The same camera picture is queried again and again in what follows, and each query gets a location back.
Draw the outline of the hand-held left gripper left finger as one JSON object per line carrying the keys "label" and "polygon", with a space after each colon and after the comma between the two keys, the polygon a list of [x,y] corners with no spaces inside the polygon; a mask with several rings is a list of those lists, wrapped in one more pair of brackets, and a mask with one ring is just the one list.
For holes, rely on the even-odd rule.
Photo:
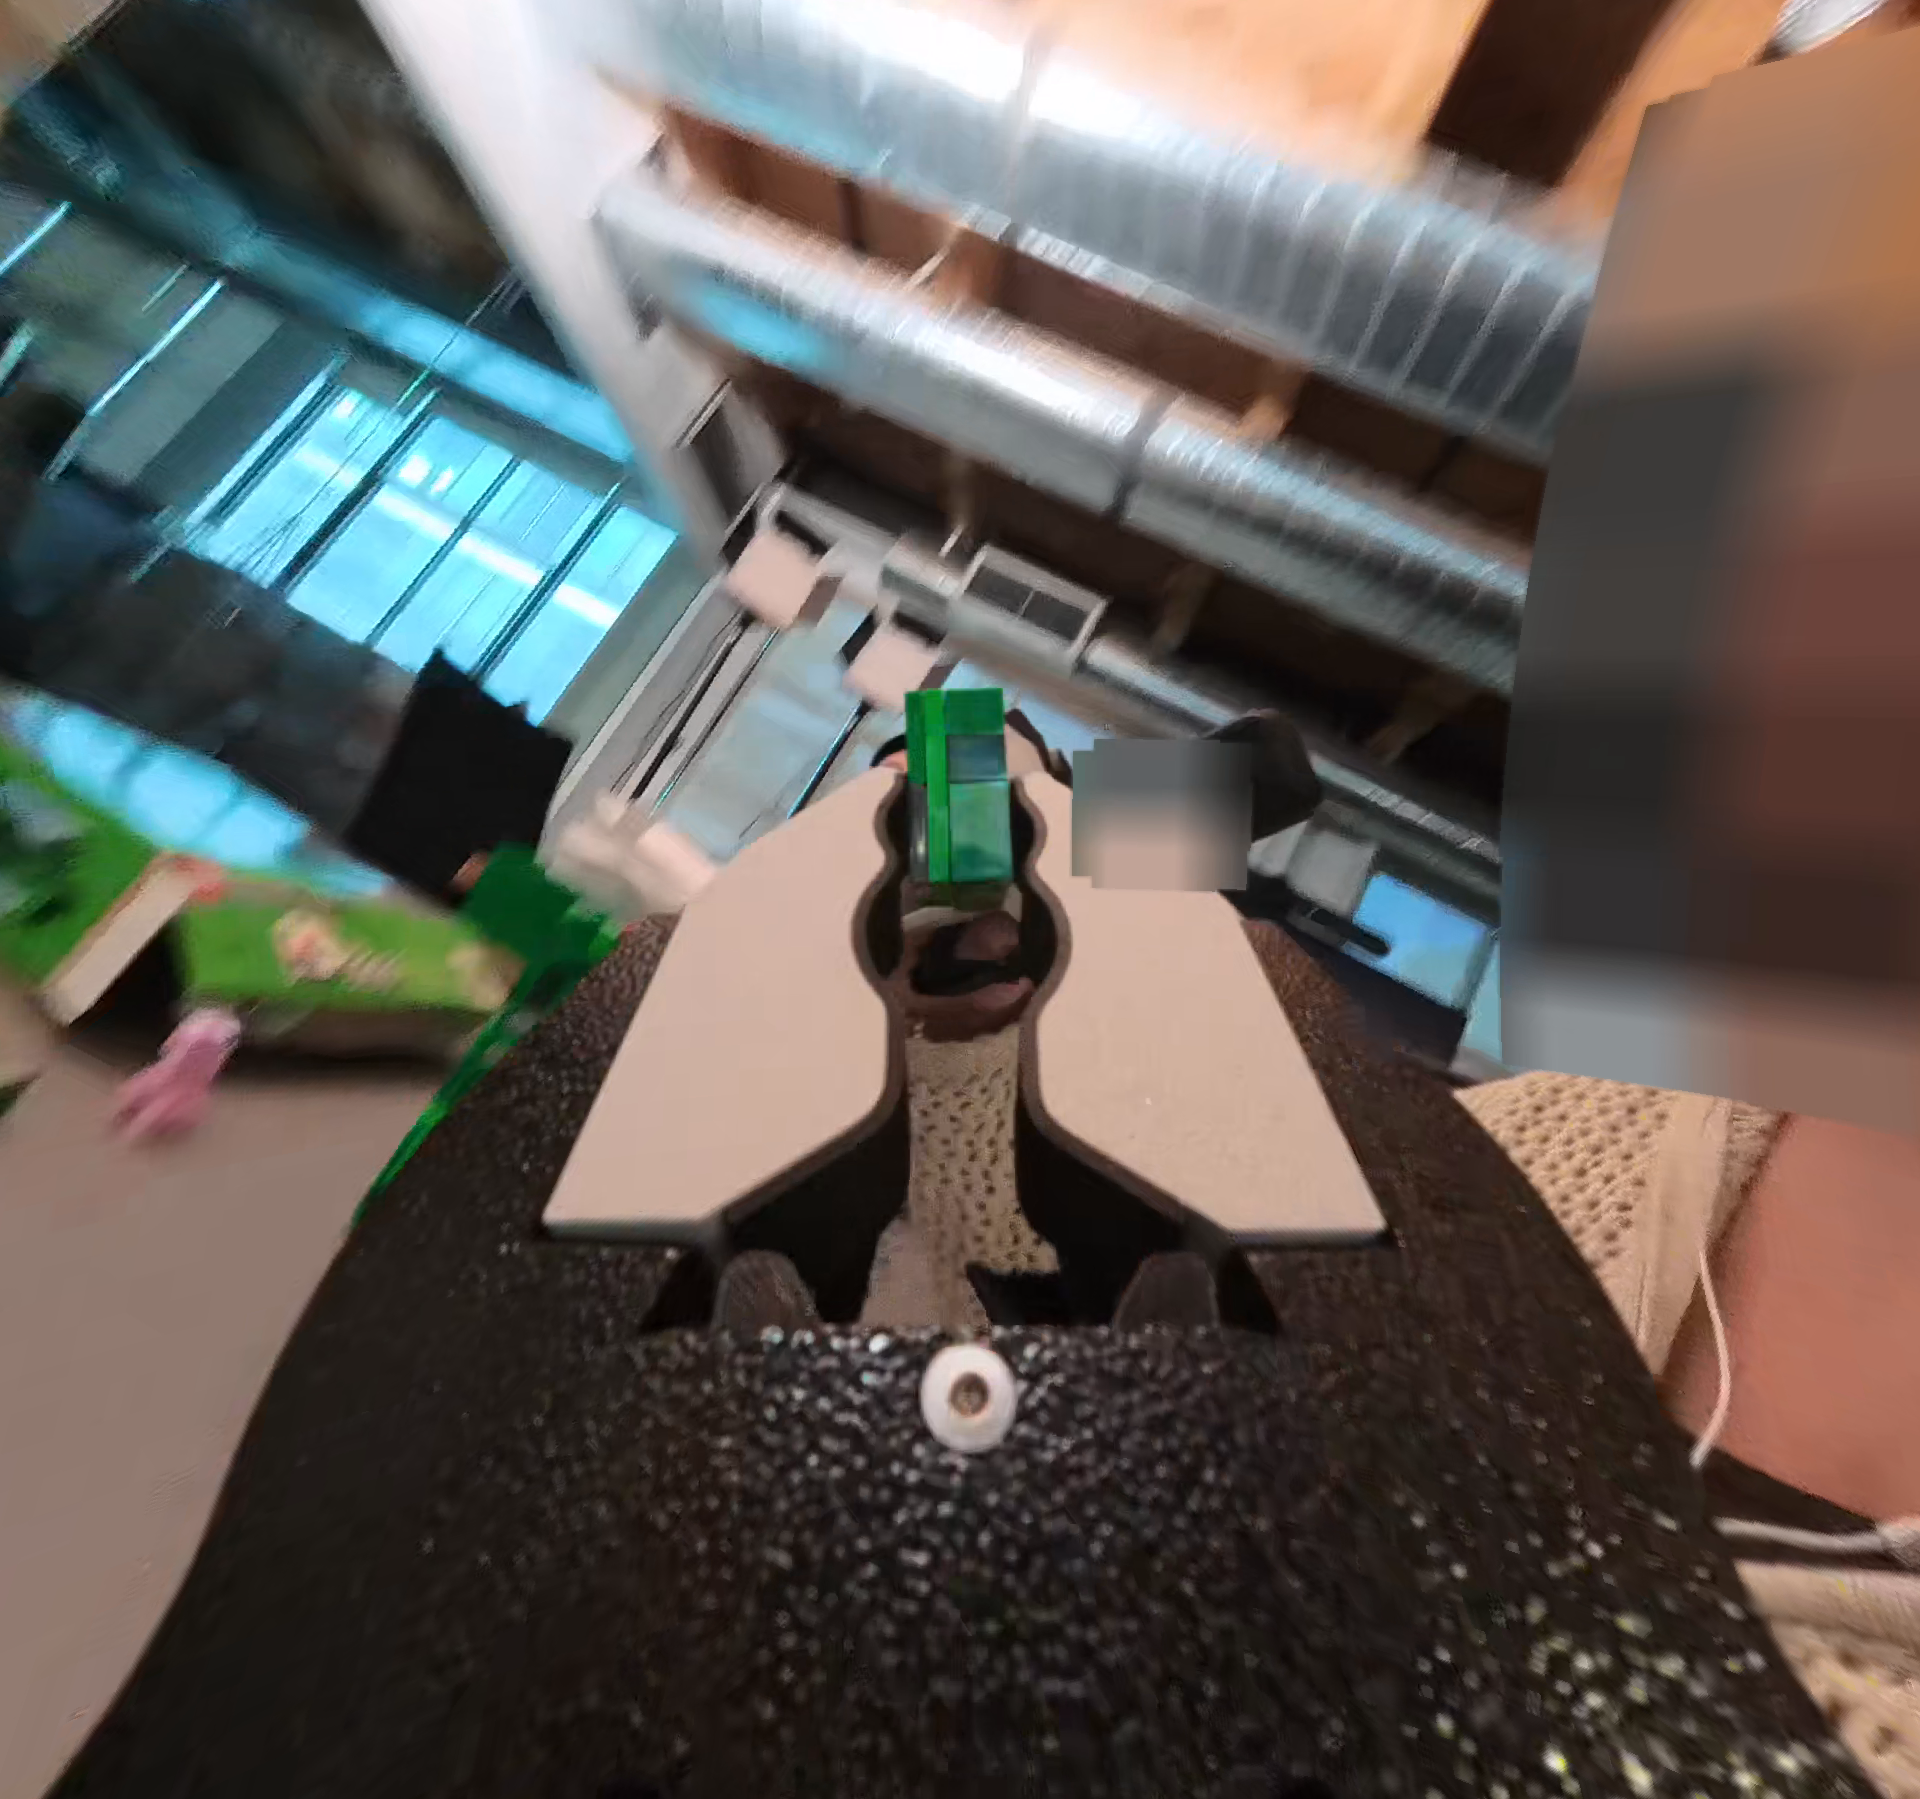
{"label": "hand-held left gripper left finger", "polygon": [[909,1187],[902,1031],[878,979],[893,817],[902,777],[866,769],[677,910],[545,1238],[708,1262],[767,1251],[828,1324],[866,1310]]}

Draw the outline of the silver ventilation duct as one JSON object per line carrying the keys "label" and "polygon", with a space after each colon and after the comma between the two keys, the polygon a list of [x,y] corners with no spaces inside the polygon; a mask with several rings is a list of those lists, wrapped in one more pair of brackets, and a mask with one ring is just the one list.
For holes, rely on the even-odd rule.
{"label": "silver ventilation duct", "polygon": [[596,238],[643,311],[1514,703],[1529,556],[1477,517],[666,177]]}
{"label": "silver ventilation duct", "polygon": [[1126,83],[1015,0],[532,0],[616,94],[1554,456],[1595,251],[1467,158],[1369,169]]}

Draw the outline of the pink lego pig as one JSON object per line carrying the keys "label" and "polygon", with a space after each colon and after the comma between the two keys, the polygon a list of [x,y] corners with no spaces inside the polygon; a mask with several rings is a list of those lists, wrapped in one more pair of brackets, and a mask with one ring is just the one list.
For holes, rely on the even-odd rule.
{"label": "pink lego pig", "polygon": [[226,1079],[242,1044],[242,1017],[232,1010],[187,1010],[166,1044],[148,1057],[148,1066],[133,1066],[113,1094],[113,1126],[128,1141],[159,1141],[159,1138],[187,1138]]}

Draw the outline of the person's knit-sweater torso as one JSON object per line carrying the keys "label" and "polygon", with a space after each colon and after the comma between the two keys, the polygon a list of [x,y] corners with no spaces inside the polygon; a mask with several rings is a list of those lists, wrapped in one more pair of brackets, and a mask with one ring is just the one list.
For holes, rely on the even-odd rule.
{"label": "person's knit-sweater torso", "polygon": [[1727,1771],[1639,1790],[1920,1790],[1920,1151],[1899,1126],[1606,1079],[1459,1094],[1614,1297],[1672,1423],[1647,1514],[1709,1643],[1617,1643],[1703,1697]]}

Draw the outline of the green lego box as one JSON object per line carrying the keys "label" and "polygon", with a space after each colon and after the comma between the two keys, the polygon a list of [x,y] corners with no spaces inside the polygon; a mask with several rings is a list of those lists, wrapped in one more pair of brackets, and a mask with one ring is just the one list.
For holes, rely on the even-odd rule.
{"label": "green lego box", "polygon": [[516,999],[516,952],[323,851],[249,782],[212,795],[203,840],[133,817],[148,807],[98,795],[7,737],[0,952],[46,1026],[144,999],[232,1017],[249,1044],[439,1063]]}

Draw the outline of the green lego foot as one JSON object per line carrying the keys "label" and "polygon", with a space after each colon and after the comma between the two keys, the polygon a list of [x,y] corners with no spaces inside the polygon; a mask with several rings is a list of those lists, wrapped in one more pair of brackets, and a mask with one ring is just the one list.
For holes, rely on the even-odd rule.
{"label": "green lego foot", "polygon": [[902,693],[909,887],[993,910],[1015,884],[999,684]]}

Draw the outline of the stack of green plastic crates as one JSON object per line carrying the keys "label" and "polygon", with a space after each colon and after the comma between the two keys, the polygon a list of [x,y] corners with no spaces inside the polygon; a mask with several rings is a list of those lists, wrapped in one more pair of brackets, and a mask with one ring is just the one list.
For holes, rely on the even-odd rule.
{"label": "stack of green plastic crates", "polygon": [[545,871],[545,851],[498,840],[453,871],[458,921],[517,954],[517,970],[596,970],[616,925]]}

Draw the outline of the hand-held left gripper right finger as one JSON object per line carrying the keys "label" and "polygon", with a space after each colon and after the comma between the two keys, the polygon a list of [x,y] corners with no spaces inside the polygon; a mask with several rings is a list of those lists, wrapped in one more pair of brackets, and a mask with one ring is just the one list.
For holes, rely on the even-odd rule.
{"label": "hand-held left gripper right finger", "polygon": [[1027,925],[1055,952],[1015,1042],[1015,1205],[1061,1314],[1110,1324],[1150,1257],[1190,1281],[1262,1251],[1375,1251],[1386,1205],[1243,934],[1190,813],[1076,840],[1055,777],[1015,782]]}

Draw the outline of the black high-back office chair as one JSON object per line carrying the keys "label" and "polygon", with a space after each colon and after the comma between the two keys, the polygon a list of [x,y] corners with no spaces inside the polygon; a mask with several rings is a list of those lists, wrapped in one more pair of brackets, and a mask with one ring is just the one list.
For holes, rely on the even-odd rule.
{"label": "black high-back office chair", "polygon": [[458,906],[472,859],[545,840],[564,757],[564,730],[431,656],[342,851],[431,906]]}

